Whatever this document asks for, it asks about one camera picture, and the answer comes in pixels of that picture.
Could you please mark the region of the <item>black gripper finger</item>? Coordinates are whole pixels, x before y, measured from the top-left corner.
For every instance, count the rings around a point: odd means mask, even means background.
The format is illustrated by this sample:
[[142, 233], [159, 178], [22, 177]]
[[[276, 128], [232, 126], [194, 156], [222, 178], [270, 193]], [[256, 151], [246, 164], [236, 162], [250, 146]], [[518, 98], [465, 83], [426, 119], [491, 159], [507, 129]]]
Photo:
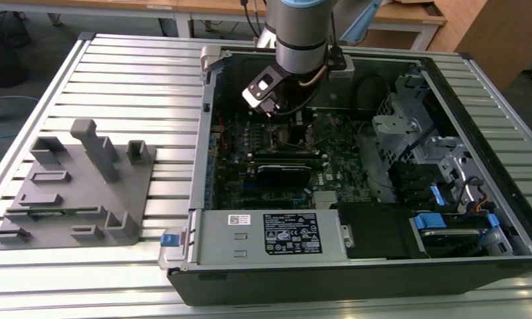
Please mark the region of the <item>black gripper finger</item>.
[[310, 121], [304, 112], [296, 112], [290, 117], [288, 124], [288, 143], [299, 145], [306, 141], [306, 134], [308, 131]]

